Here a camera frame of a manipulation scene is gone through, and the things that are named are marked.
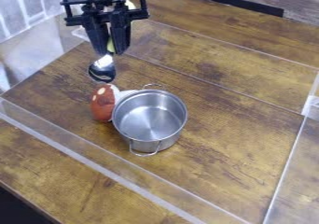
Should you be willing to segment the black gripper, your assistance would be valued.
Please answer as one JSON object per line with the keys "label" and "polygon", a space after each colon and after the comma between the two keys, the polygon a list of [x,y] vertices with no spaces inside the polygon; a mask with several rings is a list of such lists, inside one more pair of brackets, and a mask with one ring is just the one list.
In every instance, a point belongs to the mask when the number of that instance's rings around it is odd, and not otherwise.
{"label": "black gripper", "polygon": [[92,48],[100,56],[106,51],[109,38],[106,22],[110,22],[110,36],[114,52],[121,55],[130,44],[130,21],[149,17],[146,2],[140,0],[140,7],[129,9],[126,0],[62,0],[65,25],[84,27]]}

